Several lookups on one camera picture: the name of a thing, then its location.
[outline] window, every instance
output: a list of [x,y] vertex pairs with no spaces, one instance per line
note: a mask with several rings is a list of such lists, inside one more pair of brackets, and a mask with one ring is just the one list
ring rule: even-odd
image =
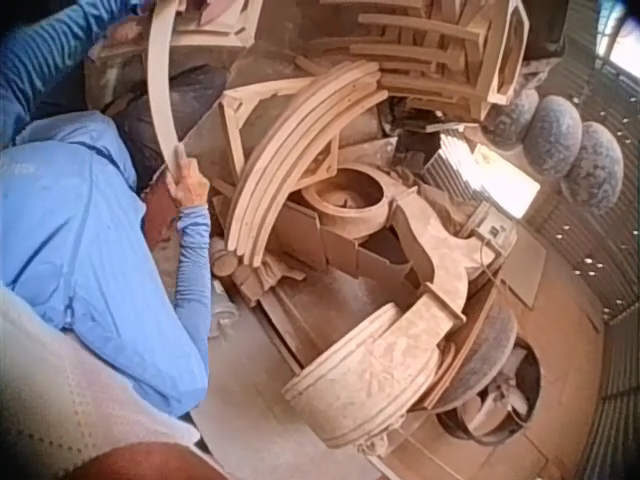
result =
[[609,60],[636,77],[640,77],[640,25],[626,15],[621,2],[608,0],[602,3],[598,22],[598,55],[607,54],[607,47],[613,39]]
[[522,218],[540,184],[484,145],[478,146],[474,156],[485,191],[514,218]]

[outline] corrugated metal wall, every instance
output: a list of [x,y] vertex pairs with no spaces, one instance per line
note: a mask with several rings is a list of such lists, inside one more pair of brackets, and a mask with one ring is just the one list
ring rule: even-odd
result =
[[[611,6],[608,0],[605,7]],[[567,98],[583,120],[598,121],[617,136],[625,162],[622,193],[604,215],[583,212],[562,195],[551,194],[536,202],[525,217],[529,227],[584,275],[605,308],[604,319],[611,322],[605,332],[602,402],[583,459],[583,480],[620,478],[625,462],[640,455],[640,79],[597,58],[598,28],[604,23],[600,7],[597,0],[571,2],[565,58],[539,92]],[[490,200],[484,189],[476,188],[460,173],[465,167],[461,162],[469,162],[467,154],[460,154],[464,152],[462,141],[457,134],[443,135],[442,149],[428,164],[424,177],[458,198]]]
[[640,455],[639,313],[636,303],[607,328],[602,400],[582,462],[584,480],[623,479],[625,466]]

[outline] shirt sleeve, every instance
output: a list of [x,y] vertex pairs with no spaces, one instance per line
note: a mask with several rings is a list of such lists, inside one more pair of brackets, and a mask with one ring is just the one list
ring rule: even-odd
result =
[[80,62],[107,28],[141,0],[79,0],[0,45],[0,148],[29,123],[40,95]]
[[177,227],[181,238],[175,310],[208,372],[208,338],[211,324],[211,218],[207,207],[180,209]]

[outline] bare skin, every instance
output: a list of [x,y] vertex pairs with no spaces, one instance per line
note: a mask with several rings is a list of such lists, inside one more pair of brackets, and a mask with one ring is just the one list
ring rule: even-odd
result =
[[115,448],[73,470],[64,480],[227,480],[188,448],[135,443]]

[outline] stone sphere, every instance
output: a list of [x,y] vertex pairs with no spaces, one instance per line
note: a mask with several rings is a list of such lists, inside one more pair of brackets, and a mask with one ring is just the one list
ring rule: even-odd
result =
[[543,98],[524,137],[523,152],[531,170],[543,179],[564,177],[580,149],[582,120],[562,97]]
[[585,122],[578,156],[561,182],[564,196],[602,213],[616,203],[623,175],[624,159],[615,137],[599,123]]
[[498,150],[510,152],[522,143],[540,97],[534,89],[523,90],[509,105],[494,105],[482,121],[480,129]]

